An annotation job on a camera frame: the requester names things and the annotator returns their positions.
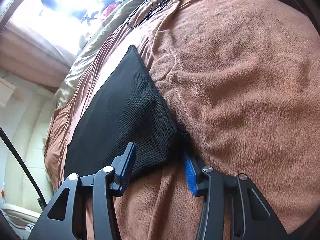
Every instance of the orange-brown bedspread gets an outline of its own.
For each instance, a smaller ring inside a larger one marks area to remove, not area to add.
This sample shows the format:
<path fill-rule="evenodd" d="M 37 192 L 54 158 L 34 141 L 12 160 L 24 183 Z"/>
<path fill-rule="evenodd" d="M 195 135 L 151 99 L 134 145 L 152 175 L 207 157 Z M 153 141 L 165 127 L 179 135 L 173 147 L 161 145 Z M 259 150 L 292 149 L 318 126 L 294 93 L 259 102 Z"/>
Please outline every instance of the orange-brown bedspread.
<path fill-rule="evenodd" d="M 45 149 L 54 189 L 81 115 L 134 44 L 195 152 L 224 174 L 248 174 L 292 232 L 320 204 L 319 41 L 305 15 L 277 0 L 173 0 L 137 29 L 122 24 L 54 112 Z M 124 240 L 194 240 L 201 206 L 181 163 L 115 200 Z M 88 205 L 90 237 L 91 223 Z"/>

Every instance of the cord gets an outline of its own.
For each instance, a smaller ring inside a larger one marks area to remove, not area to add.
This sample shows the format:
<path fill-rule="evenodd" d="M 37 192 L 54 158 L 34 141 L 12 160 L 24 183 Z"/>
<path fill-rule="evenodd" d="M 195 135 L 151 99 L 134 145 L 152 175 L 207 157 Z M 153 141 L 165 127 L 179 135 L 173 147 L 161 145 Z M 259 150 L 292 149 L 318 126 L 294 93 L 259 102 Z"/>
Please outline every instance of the cord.
<path fill-rule="evenodd" d="M 14 148 L 14 146 L 12 145 L 12 143 L 10 142 L 9 138 L 7 137 L 7 135 L 4 133 L 4 131 L 2 130 L 2 128 L 0 127 L 0 137 L 3 140 L 3 142 L 5 143 L 5 145 L 8 147 L 8 149 L 10 150 L 10 152 L 13 154 L 13 156 L 16 158 L 16 160 L 18 161 L 18 163 L 20 164 L 21 168 L 23 169 L 23 171 L 25 172 L 25 174 L 27 175 L 28 179 L 30 180 L 30 182 L 32 183 L 33 187 L 36 189 L 40 200 L 42 201 L 42 204 L 44 207 L 47 206 L 45 199 L 38 187 L 38 185 L 36 184 L 35 180 L 33 179 L 32 175 L 30 174 L 30 171 L 28 170 L 28 168 L 26 167 L 26 165 L 24 164 L 23 160 L 21 159 L 19 153 L 17 152 L 17 150 Z"/>
<path fill-rule="evenodd" d="M 147 15 L 142 19 L 141 22 L 139 22 L 138 24 L 134 25 L 134 26 L 129 26 L 129 22 L 131 21 L 132 17 L 135 15 L 135 13 L 147 2 L 151 1 L 151 8 L 148 11 Z M 140 4 L 133 12 L 132 14 L 129 16 L 128 21 L 127 21 L 127 27 L 130 29 L 134 29 L 138 26 L 140 26 L 146 19 L 149 19 L 150 17 L 153 16 L 153 12 L 156 10 L 156 8 L 158 7 L 158 0 L 145 0 L 142 4 Z"/>

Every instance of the silver screw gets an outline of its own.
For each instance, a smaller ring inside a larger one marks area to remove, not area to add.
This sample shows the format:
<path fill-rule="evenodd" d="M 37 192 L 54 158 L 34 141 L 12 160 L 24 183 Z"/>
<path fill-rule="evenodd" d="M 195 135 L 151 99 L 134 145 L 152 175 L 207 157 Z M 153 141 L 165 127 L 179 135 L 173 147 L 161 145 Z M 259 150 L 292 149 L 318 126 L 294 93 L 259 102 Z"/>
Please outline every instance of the silver screw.
<path fill-rule="evenodd" d="M 203 170 L 204 170 L 205 172 L 211 172 L 211 171 L 213 171 L 213 168 L 212 168 L 211 166 L 204 166 L 204 167 L 203 167 Z"/>
<path fill-rule="evenodd" d="M 111 172 L 111 171 L 113 171 L 113 167 L 112 166 L 106 166 L 106 167 L 103 168 L 103 171 L 104 172 Z"/>
<path fill-rule="evenodd" d="M 248 179 L 248 176 L 245 175 L 245 174 L 243 174 L 243 173 L 241 173 L 241 174 L 239 174 L 239 179 L 247 180 L 247 179 Z"/>
<path fill-rule="evenodd" d="M 70 179 L 70 180 L 76 180 L 76 179 L 78 179 L 78 174 L 76 174 L 76 173 L 71 173 L 71 174 L 68 176 L 68 179 Z"/>

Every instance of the red cloth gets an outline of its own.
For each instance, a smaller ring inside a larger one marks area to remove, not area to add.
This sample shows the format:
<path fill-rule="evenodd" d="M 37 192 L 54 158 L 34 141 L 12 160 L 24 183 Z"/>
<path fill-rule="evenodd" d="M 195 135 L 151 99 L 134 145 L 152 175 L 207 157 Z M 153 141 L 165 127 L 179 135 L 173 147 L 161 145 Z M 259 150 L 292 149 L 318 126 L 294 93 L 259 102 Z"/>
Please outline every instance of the red cloth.
<path fill-rule="evenodd" d="M 110 4 L 107 8 L 105 8 L 105 10 L 103 11 L 103 13 L 101 14 L 101 22 L 103 22 L 106 17 L 115 9 L 117 8 L 119 4 L 117 3 L 113 3 L 113 4 Z"/>

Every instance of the cream leather sofa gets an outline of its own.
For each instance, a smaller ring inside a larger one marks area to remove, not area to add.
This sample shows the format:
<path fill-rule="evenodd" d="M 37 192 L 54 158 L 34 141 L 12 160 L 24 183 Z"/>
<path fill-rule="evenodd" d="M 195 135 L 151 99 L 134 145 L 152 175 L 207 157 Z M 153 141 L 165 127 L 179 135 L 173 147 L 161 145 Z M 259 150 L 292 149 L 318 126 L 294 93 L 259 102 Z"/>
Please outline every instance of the cream leather sofa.
<path fill-rule="evenodd" d="M 42 88 L 34 93 L 12 139 L 47 203 L 53 190 L 44 167 L 44 140 L 54 110 L 52 98 L 53 94 Z M 5 168 L 4 192 L 2 209 L 10 218 L 30 224 L 37 221 L 42 212 L 39 196 L 11 153 Z"/>

